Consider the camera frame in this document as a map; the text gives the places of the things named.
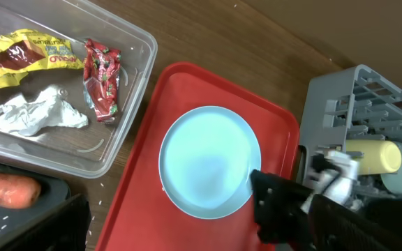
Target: red snack wrapper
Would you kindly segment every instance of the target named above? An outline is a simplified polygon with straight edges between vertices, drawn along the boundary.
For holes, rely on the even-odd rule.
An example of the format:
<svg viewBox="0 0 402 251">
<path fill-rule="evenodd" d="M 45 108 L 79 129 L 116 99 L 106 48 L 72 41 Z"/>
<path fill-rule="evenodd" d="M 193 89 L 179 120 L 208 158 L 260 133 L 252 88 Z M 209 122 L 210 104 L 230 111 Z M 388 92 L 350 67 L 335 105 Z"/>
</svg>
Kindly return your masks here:
<svg viewBox="0 0 402 251">
<path fill-rule="evenodd" d="M 117 112 L 117 88 L 119 87 L 120 50 L 108 48 L 91 39 L 84 45 L 83 81 L 91 97 L 97 121 L 111 123 Z"/>
</svg>

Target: black tray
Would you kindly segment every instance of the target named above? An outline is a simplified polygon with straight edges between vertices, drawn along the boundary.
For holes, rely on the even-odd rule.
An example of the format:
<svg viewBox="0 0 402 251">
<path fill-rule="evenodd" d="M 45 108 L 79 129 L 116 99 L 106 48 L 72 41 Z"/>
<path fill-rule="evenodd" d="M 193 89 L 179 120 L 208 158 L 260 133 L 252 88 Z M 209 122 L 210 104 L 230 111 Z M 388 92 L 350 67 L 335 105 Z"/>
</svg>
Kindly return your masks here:
<svg viewBox="0 0 402 251">
<path fill-rule="evenodd" d="M 0 237 L 16 230 L 42 213 L 58 206 L 70 197 L 70 189 L 65 181 L 0 164 L 0 173 L 17 174 L 34 178 L 41 184 L 38 201 L 26 209 L 9 209 L 0 207 Z"/>
</svg>

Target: clear plastic container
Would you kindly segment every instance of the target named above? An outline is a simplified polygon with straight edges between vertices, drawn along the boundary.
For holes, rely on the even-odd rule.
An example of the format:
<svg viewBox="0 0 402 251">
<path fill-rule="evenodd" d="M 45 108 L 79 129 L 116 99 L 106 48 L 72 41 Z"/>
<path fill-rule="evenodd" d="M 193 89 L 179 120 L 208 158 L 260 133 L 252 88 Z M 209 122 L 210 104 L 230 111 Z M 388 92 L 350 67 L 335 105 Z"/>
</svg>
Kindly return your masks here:
<svg viewBox="0 0 402 251">
<path fill-rule="evenodd" d="M 154 37 L 85 0 L 0 0 L 0 34 L 36 29 L 72 41 L 74 53 L 86 56 L 85 38 L 121 50 L 118 107 L 114 124 L 98 123 L 83 96 L 83 70 L 31 72 L 20 86 L 1 89 L 0 98 L 19 93 L 28 101 L 54 84 L 61 97 L 89 118 L 84 128 L 43 128 L 33 137 L 0 131 L 0 156 L 85 178 L 111 167 L 130 129 L 156 58 Z"/>
</svg>

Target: wooden table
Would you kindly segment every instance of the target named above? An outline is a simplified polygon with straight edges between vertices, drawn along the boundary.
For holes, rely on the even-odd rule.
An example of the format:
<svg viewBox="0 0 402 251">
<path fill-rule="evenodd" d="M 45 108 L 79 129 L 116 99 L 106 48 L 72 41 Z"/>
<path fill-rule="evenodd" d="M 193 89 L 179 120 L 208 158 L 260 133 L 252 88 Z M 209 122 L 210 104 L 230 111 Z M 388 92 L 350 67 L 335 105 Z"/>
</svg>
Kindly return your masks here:
<svg viewBox="0 0 402 251">
<path fill-rule="evenodd" d="M 73 194 L 82 192 L 88 197 L 95 219 L 89 228 L 91 235 L 87 235 L 87 250 L 96 247 L 164 67 L 177 61 L 198 64 L 290 110 L 298 121 L 310 79 L 340 70 L 314 48 L 239 0 L 92 1 L 150 32 L 158 41 L 158 56 L 134 124 L 109 172 L 97 179 L 51 174 L 68 181 Z"/>
</svg>

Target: white crumpled wrapper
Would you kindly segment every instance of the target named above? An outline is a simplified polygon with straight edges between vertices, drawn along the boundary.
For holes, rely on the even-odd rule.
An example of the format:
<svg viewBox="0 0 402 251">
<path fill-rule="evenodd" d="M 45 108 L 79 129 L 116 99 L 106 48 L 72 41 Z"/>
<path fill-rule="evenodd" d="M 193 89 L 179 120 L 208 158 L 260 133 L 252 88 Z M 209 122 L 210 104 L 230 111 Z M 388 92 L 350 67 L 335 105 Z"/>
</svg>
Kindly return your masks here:
<svg viewBox="0 0 402 251">
<path fill-rule="evenodd" d="M 62 100 L 56 86 L 49 86 L 34 102 L 22 95 L 0 106 L 0 130 L 33 136 L 47 126 L 82 128 L 88 125 L 86 115 Z"/>
</svg>

